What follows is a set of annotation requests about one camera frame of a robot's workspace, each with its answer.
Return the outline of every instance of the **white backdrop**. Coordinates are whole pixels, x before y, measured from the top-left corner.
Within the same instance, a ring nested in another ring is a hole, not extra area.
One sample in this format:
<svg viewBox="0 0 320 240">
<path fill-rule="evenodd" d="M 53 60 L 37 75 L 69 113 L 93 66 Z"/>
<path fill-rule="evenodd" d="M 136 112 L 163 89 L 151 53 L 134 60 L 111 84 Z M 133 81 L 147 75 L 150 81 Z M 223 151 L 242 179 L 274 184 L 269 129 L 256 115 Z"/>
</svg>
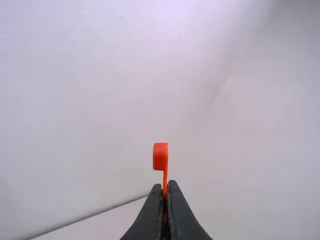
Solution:
<svg viewBox="0 0 320 240">
<path fill-rule="evenodd" d="M 319 1 L 285 4 L 171 153 L 215 240 L 320 239 L 319 13 Z"/>
<path fill-rule="evenodd" d="M 3 1 L 0 239 L 147 193 L 154 142 L 184 166 L 184 135 L 276 3 Z"/>
</svg>

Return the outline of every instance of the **orange plastic piece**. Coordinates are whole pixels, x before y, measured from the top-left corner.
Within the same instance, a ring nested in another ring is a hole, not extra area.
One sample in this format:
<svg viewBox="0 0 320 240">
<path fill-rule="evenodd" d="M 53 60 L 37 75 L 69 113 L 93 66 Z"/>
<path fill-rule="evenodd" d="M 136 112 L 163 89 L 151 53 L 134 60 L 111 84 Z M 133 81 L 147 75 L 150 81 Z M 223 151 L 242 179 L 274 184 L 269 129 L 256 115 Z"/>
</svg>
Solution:
<svg viewBox="0 0 320 240">
<path fill-rule="evenodd" d="M 157 142 L 153 145 L 153 169 L 163 171 L 163 197 L 167 197 L 168 181 L 168 143 Z"/>
</svg>

